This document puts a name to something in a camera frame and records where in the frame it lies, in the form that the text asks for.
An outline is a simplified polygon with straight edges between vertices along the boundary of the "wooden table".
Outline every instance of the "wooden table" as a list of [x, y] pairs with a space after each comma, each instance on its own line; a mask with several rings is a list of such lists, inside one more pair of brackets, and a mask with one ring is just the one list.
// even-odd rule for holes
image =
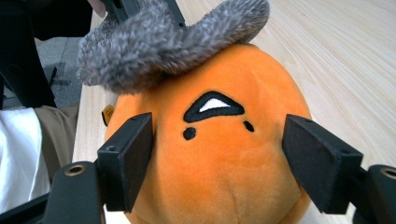
[[[177, 0], [186, 24], [220, 0]], [[363, 168], [396, 165], [396, 2], [393, 0], [276, 0], [271, 17], [252, 41], [291, 73], [313, 118], [361, 151]], [[100, 20], [93, 16], [92, 23]], [[117, 96], [100, 87], [81, 95], [74, 161], [94, 161], [106, 127], [100, 112]], [[302, 223], [351, 223], [311, 206]], [[109, 223], [125, 221], [112, 214]]]

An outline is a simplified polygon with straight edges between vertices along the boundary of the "plush eye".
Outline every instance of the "plush eye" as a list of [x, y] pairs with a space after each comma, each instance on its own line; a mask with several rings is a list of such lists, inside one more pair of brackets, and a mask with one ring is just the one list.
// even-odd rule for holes
[[193, 123], [217, 116], [237, 116], [245, 109], [230, 97], [217, 91], [209, 91], [197, 99], [184, 114], [184, 121]]

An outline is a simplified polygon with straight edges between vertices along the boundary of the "plush toy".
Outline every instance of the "plush toy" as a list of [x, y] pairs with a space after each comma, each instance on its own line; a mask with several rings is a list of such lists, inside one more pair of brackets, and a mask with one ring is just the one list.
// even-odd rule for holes
[[310, 118], [298, 87], [247, 42], [266, 0], [229, 0], [182, 30], [162, 1], [81, 41], [79, 76], [120, 93], [107, 129], [151, 112], [154, 147], [133, 223], [297, 223], [310, 202], [282, 151], [285, 117]]

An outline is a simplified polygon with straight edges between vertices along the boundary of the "gray fuzzy hat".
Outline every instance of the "gray fuzzy hat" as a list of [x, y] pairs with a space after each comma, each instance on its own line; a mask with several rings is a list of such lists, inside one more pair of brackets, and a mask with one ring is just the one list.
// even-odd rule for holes
[[136, 16], [115, 16], [79, 43], [77, 73], [86, 85], [119, 94], [145, 91], [167, 76], [180, 76], [222, 49], [247, 43], [269, 18], [267, 0], [227, 0], [193, 26], [182, 29], [162, 0], [139, 0]]

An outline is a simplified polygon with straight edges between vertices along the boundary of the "floor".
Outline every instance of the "floor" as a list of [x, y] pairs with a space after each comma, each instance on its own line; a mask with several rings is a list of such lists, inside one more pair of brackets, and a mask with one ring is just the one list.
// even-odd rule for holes
[[[79, 37], [55, 37], [47, 41], [36, 41], [38, 56], [49, 81], [53, 69], [56, 68], [51, 89], [58, 107], [79, 103], [82, 87], [81, 82], [76, 79], [79, 40]], [[3, 99], [3, 109], [21, 107], [18, 98], [7, 88]]]

